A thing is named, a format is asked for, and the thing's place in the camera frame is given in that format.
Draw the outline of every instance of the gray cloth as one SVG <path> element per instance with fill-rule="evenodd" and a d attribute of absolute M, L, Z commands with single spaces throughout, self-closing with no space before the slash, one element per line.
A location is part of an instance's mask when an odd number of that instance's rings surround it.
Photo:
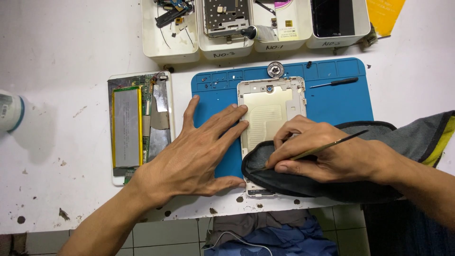
<path fill-rule="evenodd" d="M 418 162 L 429 157 L 436 147 L 444 128 L 454 111 L 418 119 L 409 125 L 396 129 L 385 122 L 359 121 L 337 125 L 348 134 L 368 129 L 360 138 L 380 140 L 398 153 Z M 391 186 L 370 181 L 349 183 L 319 183 L 308 177 L 280 174 L 274 170 L 258 170 L 273 153 L 273 141 L 265 141 L 248 153 L 242 162 L 242 173 L 252 182 L 270 191 L 301 197 L 328 197 L 347 203 L 381 203 L 402 196 Z"/>
<path fill-rule="evenodd" d="M 213 218 L 213 231 L 207 233 L 206 243 L 214 245 L 225 231 L 230 231 L 238 237 L 244 237 L 256 229 L 265 227 L 281 229 L 285 224 L 291 227 L 301 227 L 308 216 L 310 216 L 308 209 L 216 216 Z M 236 240 L 236 238 L 231 234 L 224 234 L 217 246 L 230 240 Z"/>

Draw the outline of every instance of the left hand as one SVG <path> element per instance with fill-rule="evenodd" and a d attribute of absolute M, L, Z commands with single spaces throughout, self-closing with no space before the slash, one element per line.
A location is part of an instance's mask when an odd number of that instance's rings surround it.
<path fill-rule="evenodd" d="M 145 202 L 158 201 L 163 205 L 175 195 L 212 196 L 222 189 L 246 187 L 239 177 L 215 179 L 214 171 L 227 149 L 248 127 L 248 121 L 232 127 L 247 107 L 232 104 L 195 128 L 193 115 L 198 102 L 197 95 L 191 99 L 180 135 L 155 159 L 138 168 L 126 185 L 139 189 Z"/>

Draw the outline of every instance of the white cable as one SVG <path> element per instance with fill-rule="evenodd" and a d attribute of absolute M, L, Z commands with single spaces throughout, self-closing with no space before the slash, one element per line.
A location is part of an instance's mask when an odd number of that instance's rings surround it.
<path fill-rule="evenodd" d="M 203 249 L 203 250 L 205 251 L 205 250 L 214 248 L 214 247 L 217 245 L 217 243 L 220 241 L 221 237 L 222 237 L 224 234 L 226 234 L 226 233 L 229 233 L 229 234 L 233 235 L 235 238 L 237 238 L 239 241 L 241 241 L 242 243 L 244 243 L 244 244 L 246 244 L 246 245 L 249 245 L 249 246 L 257 246 L 257 247 L 265 248 L 265 249 L 268 250 L 268 252 L 270 252 L 270 256 L 273 256 L 272 251 L 271 251 L 270 249 L 268 249 L 267 247 L 247 243 L 247 242 L 243 241 L 243 240 L 240 239 L 238 236 L 236 236 L 235 234 L 233 234 L 232 232 L 229 232 L 229 231 L 225 231 L 225 232 L 221 233 L 221 235 L 220 235 L 220 237 L 218 238 L 217 242 L 216 242 L 212 247 L 209 247 L 209 248 Z"/>

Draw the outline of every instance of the yellow paper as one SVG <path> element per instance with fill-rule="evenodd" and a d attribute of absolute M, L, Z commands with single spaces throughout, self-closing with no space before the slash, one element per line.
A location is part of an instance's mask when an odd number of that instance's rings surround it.
<path fill-rule="evenodd" d="M 405 0 L 367 0 L 368 15 L 376 32 L 381 36 L 392 33 Z"/>

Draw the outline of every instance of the forearm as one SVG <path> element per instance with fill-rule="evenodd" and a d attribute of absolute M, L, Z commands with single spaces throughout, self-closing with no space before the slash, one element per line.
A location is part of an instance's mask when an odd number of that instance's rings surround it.
<path fill-rule="evenodd" d="M 125 186 L 77 227 L 58 255 L 115 255 L 139 218 L 158 207 L 142 198 L 136 188 Z"/>
<path fill-rule="evenodd" d="M 403 156 L 391 162 L 395 173 L 388 184 L 428 216 L 455 230 L 455 176 Z"/>

